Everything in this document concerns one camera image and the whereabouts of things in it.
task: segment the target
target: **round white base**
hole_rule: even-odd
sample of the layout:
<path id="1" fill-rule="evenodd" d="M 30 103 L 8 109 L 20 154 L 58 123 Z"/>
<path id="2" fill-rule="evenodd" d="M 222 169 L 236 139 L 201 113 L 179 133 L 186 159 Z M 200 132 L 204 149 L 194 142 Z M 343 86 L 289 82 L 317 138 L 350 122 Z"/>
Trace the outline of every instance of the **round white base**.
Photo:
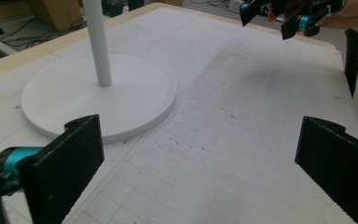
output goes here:
<path id="1" fill-rule="evenodd" d="M 55 138 L 63 124 L 99 114 L 104 143 L 125 140 L 161 122 L 173 109 L 172 74 L 133 55 L 110 54 L 113 84 L 100 87 L 91 54 L 65 58 L 38 72 L 25 86 L 21 108 L 32 126 Z"/>

